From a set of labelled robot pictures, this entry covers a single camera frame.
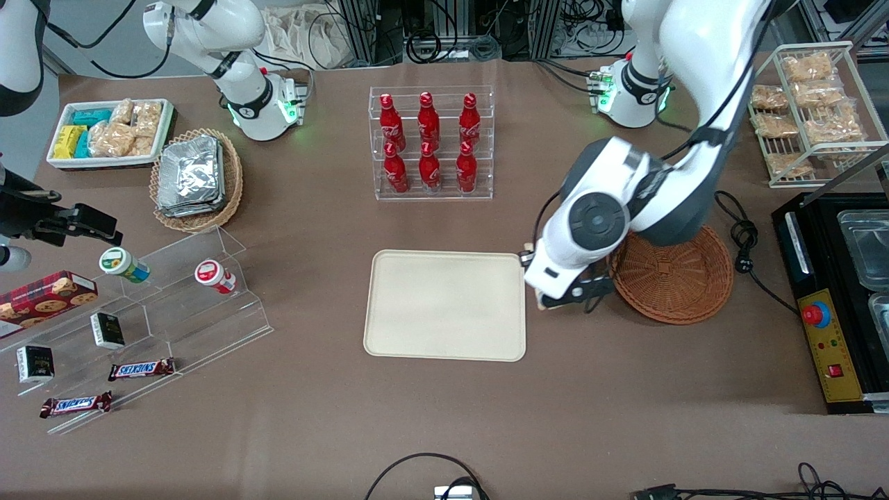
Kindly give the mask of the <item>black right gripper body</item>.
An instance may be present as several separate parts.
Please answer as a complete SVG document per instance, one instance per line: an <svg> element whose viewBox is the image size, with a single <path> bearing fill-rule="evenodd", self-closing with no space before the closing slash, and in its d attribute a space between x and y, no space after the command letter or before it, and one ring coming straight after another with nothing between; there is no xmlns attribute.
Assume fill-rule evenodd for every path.
<svg viewBox="0 0 889 500"><path fill-rule="evenodd" d="M4 237L26 238L62 246L76 228L67 210L57 206L63 197L45 190L19 174L3 169L1 174L1 233Z"/></svg>

